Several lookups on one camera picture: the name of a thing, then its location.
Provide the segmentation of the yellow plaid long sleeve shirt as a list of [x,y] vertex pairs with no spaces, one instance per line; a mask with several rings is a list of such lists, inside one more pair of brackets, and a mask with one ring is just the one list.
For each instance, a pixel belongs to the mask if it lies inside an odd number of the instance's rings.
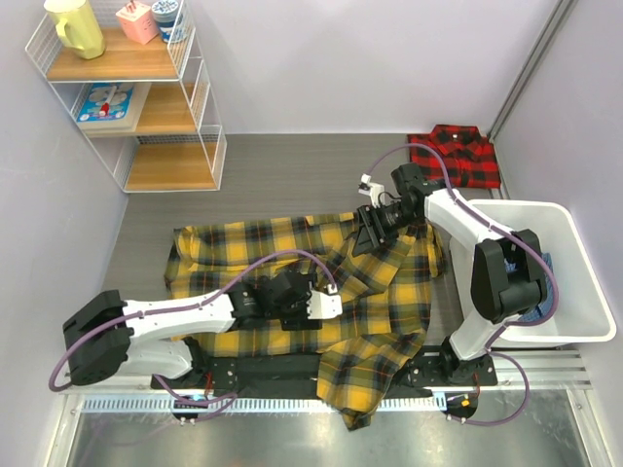
[[352,213],[189,226],[174,232],[165,267],[173,299],[228,288],[242,322],[199,332],[213,357],[316,353],[316,394],[346,427],[367,427],[393,377],[421,349],[431,283],[445,267],[426,222],[355,255]]

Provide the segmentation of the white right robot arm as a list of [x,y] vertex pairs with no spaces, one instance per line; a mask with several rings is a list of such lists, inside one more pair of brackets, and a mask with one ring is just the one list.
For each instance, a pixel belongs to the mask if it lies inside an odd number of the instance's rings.
[[467,384],[513,317],[548,297],[550,269],[542,259],[539,238],[529,229],[511,231],[497,225],[446,182],[426,179],[412,162],[394,169],[391,177],[398,197],[385,203],[383,186],[368,174],[361,176],[358,191],[370,201],[357,210],[359,230],[352,254],[376,252],[394,242],[400,229],[419,221],[443,229],[471,254],[471,309],[439,349],[442,379]]

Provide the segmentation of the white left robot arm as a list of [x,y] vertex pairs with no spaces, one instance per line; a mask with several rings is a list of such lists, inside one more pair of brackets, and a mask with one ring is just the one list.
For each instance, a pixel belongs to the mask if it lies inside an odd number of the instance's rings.
[[286,271],[186,299],[124,301],[116,290],[101,292],[62,326],[69,378],[86,386],[117,374],[157,374],[195,388],[207,365],[192,344],[175,338],[266,324],[317,330],[332,315],[336,291],[333,284],[320,287],[310,273]]

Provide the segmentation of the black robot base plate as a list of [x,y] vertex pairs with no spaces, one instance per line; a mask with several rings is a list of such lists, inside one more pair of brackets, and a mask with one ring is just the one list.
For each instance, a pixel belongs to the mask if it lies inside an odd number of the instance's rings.
[[[482,388],[497,385],[495,364],[490,356],[472,363],[451,364],[446,343],[426,345],[408,360],[390,380],[389,399],[424,397],[443,387],[457,392],[462,387]],[[241,398],[314,399],[320,362],[318,354],[294,354],[270,357],[209,357],[191,342],[191,353],[199,360],[189,373],[170,379],[174,390],[206,389],[217,396],[235,392]]]

